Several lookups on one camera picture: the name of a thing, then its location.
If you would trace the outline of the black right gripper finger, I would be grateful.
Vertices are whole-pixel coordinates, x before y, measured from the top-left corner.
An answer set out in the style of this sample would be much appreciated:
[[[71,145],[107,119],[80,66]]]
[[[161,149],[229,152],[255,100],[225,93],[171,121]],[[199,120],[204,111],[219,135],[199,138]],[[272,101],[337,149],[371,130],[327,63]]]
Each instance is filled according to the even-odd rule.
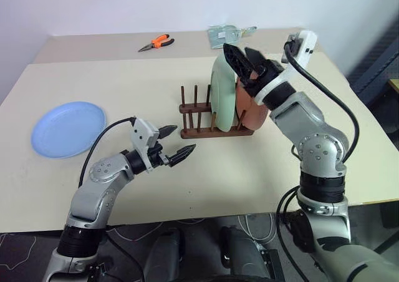
[[[252,64],[255,72],[267,72],[267,60],[260,51],[250,47],[244,48],[248,61]]]
[[[240,48],[225,43],[223,45],[223,52],[226,62],[241,80],[257,79],[257,73],[254,66],[250,63],[249,59],[244,55]]]

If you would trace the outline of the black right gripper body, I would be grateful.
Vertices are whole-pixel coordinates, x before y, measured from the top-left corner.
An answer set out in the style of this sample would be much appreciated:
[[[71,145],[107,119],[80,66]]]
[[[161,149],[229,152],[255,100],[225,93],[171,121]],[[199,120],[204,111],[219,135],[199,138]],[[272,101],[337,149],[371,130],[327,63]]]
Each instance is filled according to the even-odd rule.
[[[255,66],[248,59],[241,59],[241,77],[239,86],[251,97],[255,97],[268,83],[275,79],[283,70],[283,66],[275,60],[266,59]]]

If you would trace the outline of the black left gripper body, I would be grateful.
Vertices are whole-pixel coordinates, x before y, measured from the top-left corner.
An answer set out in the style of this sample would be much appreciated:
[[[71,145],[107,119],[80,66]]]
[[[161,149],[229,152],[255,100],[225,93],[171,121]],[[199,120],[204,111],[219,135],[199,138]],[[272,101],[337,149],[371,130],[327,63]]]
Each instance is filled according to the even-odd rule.
[[[170,164],[170,158],[163,153],[163,146],[158,141],[148,149],[148,158],[153,168]]]

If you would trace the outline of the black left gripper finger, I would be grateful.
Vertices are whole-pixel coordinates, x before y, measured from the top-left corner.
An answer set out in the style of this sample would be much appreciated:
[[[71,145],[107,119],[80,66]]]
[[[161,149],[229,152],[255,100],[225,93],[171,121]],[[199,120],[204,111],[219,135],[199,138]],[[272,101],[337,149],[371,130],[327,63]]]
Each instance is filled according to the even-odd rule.
[[[169,167],[174,167],[175,165],[179,164],[183,160],[185,160],[196,148],[196,145],[187,145],[179,150],[176,151],[176,153],[170,157],[168,157],[168,166]]]
[[[158,129],[158,139],[163,139],[172,134],[178,128],[177,125],[166,125]]]

